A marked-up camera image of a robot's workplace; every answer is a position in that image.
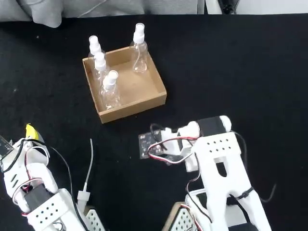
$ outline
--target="gray fabric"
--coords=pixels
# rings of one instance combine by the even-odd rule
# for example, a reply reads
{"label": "gray fabric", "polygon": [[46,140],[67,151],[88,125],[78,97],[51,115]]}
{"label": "gray fabric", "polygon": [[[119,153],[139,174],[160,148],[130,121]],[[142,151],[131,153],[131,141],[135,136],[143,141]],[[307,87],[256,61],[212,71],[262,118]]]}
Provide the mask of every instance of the gray fabric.
{"label": "gray fabric", "polygon": [[0,0],[0,21],[58,27],[63,17],[203,13],[204,0]]}

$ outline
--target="open cardboard box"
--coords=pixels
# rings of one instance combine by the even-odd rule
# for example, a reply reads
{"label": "open cardboard box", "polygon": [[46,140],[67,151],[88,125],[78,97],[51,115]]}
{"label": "open cardboard box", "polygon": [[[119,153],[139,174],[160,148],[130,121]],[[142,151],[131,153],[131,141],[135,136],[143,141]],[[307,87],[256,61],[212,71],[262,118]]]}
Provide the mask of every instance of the open cardboard box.
{"label": "open cardboard box", "polygon": [[92,73],[94,70],[93,58],[82,60],[95,108],[102,123],[165,104],[166,88],[150,54],[148,54],[147,71],[136,74],[132,71],[131,52],[132,50],[129,47],[125,47],[106,53],[106,61],[110,70],[119,73],[117,84],[121,98],[121,106],[109,110],[105,109],[99,88],[93,77],[93,74],[95,74]]}

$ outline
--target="white spray nozzle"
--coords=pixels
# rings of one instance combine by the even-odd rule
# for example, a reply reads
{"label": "white spray nozzle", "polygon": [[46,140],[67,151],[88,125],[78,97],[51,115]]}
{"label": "white spray nozzle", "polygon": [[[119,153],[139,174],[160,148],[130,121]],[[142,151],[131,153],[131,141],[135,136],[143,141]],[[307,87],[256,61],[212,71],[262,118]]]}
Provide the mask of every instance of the white spray nozzle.
{"label": "white spray nozzle", "polygon": [[95,35],[90,36],[89,38],[89,42],[90,42],[90,53],[92,55],[96,55],[97,52],[101,52],[101,45],[98,42],[98,38]]}
{"label": "white spray nozzle", "polygon": [[119,74],[117,71],[109,71],[106,78],[103,80],[103,86],[105,90],[110,90],[116,83]]}
{"label": "white spray nozzle", "polygon": [[106,69],[106,60],[103,52],[99,51],[95,54],[94,67],[98,71],[104,71]]}
{"label": "white spray nozzle", "polygon": [[133,38],[135,43],[143,43],[144,42],[144,24],[143,23],[137,23]]}

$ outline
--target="circuit board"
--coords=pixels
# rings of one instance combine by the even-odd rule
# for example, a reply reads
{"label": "circuit board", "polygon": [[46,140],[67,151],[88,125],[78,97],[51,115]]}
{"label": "circuit board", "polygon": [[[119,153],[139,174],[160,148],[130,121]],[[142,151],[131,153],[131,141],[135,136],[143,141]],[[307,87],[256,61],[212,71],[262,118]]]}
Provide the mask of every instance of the circuit board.
{"label": "circuit board", "polygon": [[[155,130],[154,131],[154,135],[156,137],[157,141],[161,141],[162,140],[162,136],[160,133],[160,130]],[[145,134],[141,134],[139,135],[139,152],[140,152],[140,159],[147,159],[149,158],[149,155],[147,154],[148,148],[152,145],[156,143],[153,135],[148,132]],[[155,147],[153,147],[150,151],[150,154],[153,155],[162,155],[164,154],[163,149],[160,145],[157,145]]]}
{"label": "circuit board", "polygon": [[4,158],[14,148],[2,136],[0,136],[0,157]]}

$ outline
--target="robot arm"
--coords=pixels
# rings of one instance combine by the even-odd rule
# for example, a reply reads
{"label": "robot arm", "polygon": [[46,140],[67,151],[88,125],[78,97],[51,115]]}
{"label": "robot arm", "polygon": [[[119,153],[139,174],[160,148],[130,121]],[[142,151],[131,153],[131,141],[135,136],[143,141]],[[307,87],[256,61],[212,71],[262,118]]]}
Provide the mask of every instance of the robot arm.
{"label": "robot arm", "polygon": [[[176,132],[166,128],[155,131],[155,135],[159,142],[153,142],[149,133],[140,135],[141,158],[167,164],[176,159],[176,164],[185,162],[187,172],[199,171],[195,180],[201,177],[204,188],[190,192],[188,184],[185,202],[203,231],[237,230],[243,226],[249,227],[247,230],[271,230],[260,198],[250,184],[228,117],[193,121]],[[205,196],[205,203],[200,202],[200,195]],[[232,198],[236,203],[228,203]]]}
{"label": "robot arm", "polygon": [[47,168],[47,147],[39,133],[28,126],[31,135],[26,134],[26,139],[13,146],[6,142],[7,152],[0,153],[7,194],[20,207],[22,216],[27,217],[35,231],[104,231],[95,210],[83,215],[71,194],[66,189],[58,189]]}

